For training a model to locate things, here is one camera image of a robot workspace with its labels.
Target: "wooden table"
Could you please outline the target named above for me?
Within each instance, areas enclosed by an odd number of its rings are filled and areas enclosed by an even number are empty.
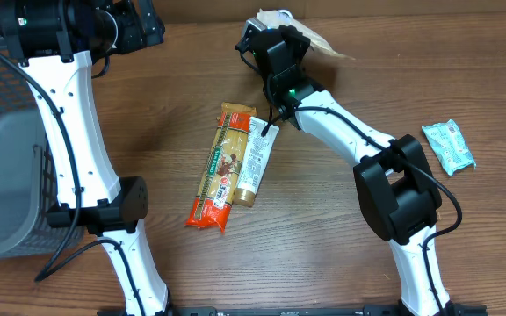
[[[357,58],[310,52],[307,72],[370,126],[415,135],[433,173],[462,204],[463,225],[437,241],[451,299],[506,315],[506,13],[306,23]],[[234,51],[241,29],[242,23],[167,25],[163,45],[112,57],[110,74],[93,81],[114,168],[148,182],[148,241],[175,303],[395,303],[394,260],[360,214],[351,167],[289,124],[282,125],[253,208],[234,207],[225,235],[184,226],[221,102],[256,106],[267,117],[262,82]],[[458,122],[476,170],[449,177],[430,150],[421,125],[448,119]],[[444,201],[439,227],[455,219]],[[47,258],[0,261],[0,315],[91,315],[123,306],[102,249],[35,284]]]

